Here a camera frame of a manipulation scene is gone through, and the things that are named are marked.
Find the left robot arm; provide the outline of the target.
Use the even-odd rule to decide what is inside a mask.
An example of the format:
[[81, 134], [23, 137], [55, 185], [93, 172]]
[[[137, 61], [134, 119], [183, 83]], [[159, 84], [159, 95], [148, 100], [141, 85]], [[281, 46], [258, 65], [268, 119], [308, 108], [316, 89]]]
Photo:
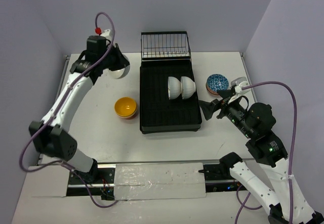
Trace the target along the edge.
[[109, 29], [88, 37], [87, 48], [72, 64], [66, 84], [50, 111], [41, 121], [29, 125], [36, 151], [56, 158], [86, 183], [98, 179], [98, 163], [79, 150], [69, 129], [82, 100], [105, 70], [114, 79], [121, 79], [129, 72], [129, 60], [113, 40]]

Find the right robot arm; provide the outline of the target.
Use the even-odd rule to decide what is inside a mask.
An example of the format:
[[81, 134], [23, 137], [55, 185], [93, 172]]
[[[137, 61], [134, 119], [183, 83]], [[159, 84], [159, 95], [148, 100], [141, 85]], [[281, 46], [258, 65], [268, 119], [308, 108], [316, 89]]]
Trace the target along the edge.
[[226, 179], [238, 180], [261, 204], [269, 223], [323, 223], [323, 215], [315, 211], [304, 198], [296, 179], [289, 174], [289, 157], [282, 141], [273, 133], [276, 123], [269, 104], [256, 102], [245, 109], [240, 99], [229, 98], [211, 102], [200, 100], [204, 117], [209, 120], [228, 118], [248, 139], [249, 153], [265, 172], [272, 186], [267, 186], [231, 152], [220, 159], [220, 173]]

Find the white bowl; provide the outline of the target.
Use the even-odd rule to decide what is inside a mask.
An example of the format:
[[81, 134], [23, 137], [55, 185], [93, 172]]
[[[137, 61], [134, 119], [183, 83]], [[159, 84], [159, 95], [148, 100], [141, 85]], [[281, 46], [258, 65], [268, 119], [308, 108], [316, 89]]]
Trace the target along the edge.
[[182, 94], [182, 84], [176, 77], [168, 77], [168, 97], [174, 100]]
[[128, 62], [128, 65], [125, 68], [119, 69], [119, 70], [115, 70], [115, 71], [111, 71], [109, 70], [108, 73], [110, 75], [111, 78], [113, 79], [121, 79], [124, 78], [130, 71], [130, 62], [128, 57], [123, 54], [124, 59]]
[[180, 82], [182, 99], [189, 99], [196, 92], [195, 82], [189, 77], [181, 77]]

